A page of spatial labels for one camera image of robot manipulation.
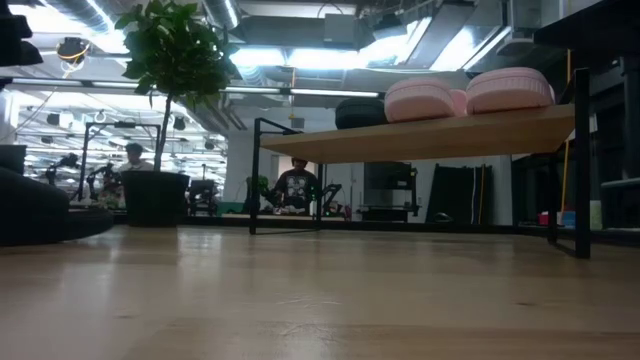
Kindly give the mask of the black rubber slide sandal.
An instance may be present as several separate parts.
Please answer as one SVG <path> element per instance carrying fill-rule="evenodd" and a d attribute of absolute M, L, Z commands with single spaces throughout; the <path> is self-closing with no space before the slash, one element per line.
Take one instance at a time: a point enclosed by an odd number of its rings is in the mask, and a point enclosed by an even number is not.
<path fill-rule="evenodd" d="M 384 103 L 377 99 L 351 98 L 335 109 L 335 125 L 339 130 L 387 124 Z"/>
<path fill-rule="evenodd" d="M 103 209 L 71 209 L 67 194 L 0 168 L 0 247 L 53 244 L 109 230 Z"/>

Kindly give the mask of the pink rubber slide sandal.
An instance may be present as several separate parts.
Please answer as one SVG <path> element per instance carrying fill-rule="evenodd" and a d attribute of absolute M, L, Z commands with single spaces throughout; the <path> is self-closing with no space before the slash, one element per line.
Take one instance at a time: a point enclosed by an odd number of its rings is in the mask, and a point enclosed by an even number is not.
<path fill-rule="evenodd" d="M 389 123 L 412 122 L 467 114 L 467 94 L 444 81 L 419 77 L 394 83 L 384 98 Z"/>
<path fill-rule="evenodd" d="M 511 67 L 492 70 L 474 77 L 466 89 L 469 115 L 548 107 L 555 104 L 555 93 L 538 70 Z"/>

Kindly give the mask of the person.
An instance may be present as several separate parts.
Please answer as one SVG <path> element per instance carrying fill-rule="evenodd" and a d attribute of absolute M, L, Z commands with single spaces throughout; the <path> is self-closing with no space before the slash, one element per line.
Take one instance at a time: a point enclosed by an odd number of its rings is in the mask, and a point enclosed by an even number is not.
<path fill-rule="evenodd" d="M 118 168 L 120 173 L 126 171 L 153 171 L 154 166 L 142 159 L 143 147 L 138 143 L 125 146 L 127 162 Z"/>
<path fill-rule="evenodd" d="M 289 213 L 309 215 L 311 202 L 320 191 L 318 178 L 306 169 L 308 162 L 293 158 L 292 168 L 283 172 L 274 190 L 281 198 L 281 207 Z"/>

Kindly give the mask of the small green potted plant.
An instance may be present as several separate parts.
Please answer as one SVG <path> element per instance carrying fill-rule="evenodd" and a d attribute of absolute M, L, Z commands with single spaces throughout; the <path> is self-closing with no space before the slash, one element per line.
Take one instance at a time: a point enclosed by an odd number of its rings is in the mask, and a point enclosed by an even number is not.
<path fill-rule="evenodd" d="M 251 176 L 246 178 L 246 198 L 251 199 L 253 195 L 253 178 Z M 267 198 L 270 194 L 269 180 L 266 176 L 259 175 L 257 177 L 257 193 L 264 198 Z"/>

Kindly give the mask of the black shelving unit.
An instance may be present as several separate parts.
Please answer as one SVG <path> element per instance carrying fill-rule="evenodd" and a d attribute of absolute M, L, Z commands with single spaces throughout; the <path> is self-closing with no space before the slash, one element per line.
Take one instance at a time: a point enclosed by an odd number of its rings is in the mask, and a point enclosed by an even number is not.
<path fill-rule="evenodd" d="M 366 222 L 403 222 L 419 215 L 417 169 L 406 162 L 364 164 L 362 204 Z"/>

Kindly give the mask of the long ceiling tube light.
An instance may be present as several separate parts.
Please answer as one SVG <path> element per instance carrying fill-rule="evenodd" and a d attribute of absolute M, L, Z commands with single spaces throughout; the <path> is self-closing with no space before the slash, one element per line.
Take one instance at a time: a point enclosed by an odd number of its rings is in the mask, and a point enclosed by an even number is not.
<path fill-rule="evenodd" d="M 68 88 L 95 88 L 113 90 L 135 90 L 138 87 L 134 82 L 58 79 L 58 78 L 27 78 L 27 77 L 0 77 L 0 80 L 12 85 L 23 86 L 48 86 Z M 334 89 L 308 89 L 308 88 L 275 88 L 275 87 L 249 87 L 228 86 L 221 90 L 222 93 L 256 94 L 256 95 L 293 95 L 293 96 L 324 96 L 324 97 L 351 97 L 383 99 L 384 92 L 352 91 Z"/>

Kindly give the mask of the green leafy indoor tree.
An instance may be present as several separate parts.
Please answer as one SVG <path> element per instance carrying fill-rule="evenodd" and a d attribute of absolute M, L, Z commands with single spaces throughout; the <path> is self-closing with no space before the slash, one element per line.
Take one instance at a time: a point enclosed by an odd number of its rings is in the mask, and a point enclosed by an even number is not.
<path fill-rule="evenodd" d="M 119 16 L 116 30 L 125 33 L 130 59 L 123 76 L 137 83 L 134 92 L 152 98 L 165 96 L 164 117 L 155 148 L 154 169 L 162 166 L 168 124 L 174 101 L 192 107 L 211 104 L 236 73 L 231 56 L 237 47 L 226 34 L 197 18 L 196 3 L 150 0 Z"/>

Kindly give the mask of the wooden shelf with black frame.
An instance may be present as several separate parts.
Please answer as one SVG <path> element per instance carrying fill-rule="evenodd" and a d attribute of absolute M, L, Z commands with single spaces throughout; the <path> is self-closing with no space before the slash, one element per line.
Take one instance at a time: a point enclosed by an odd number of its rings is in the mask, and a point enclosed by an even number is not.
<path fill-rule="evenodd" d="M 254 132 L 253 151 L 271 150 L 325 164 L 540 154 L 557 158 L 561 144 L 572 138 L 576 174 L 573 247 L 558 241 L 555 196 L 548 191 L 547 241 L 578 258 L 591 256 L 590 230 L 590 74 L 578 68 L 559 104 L 449 119 L 296 134 L 283 126 L 263 139 Z"/>

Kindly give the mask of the silver ventilation duct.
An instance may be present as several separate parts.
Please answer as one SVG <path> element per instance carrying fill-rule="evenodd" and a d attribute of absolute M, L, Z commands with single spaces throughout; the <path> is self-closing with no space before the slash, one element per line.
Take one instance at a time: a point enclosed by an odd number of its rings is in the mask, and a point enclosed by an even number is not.
<path fill-rule="evenodd" d="M 242 19 L 236 0 L 202 0 L 209 24 L 231 30 L 236 28 Z"/>

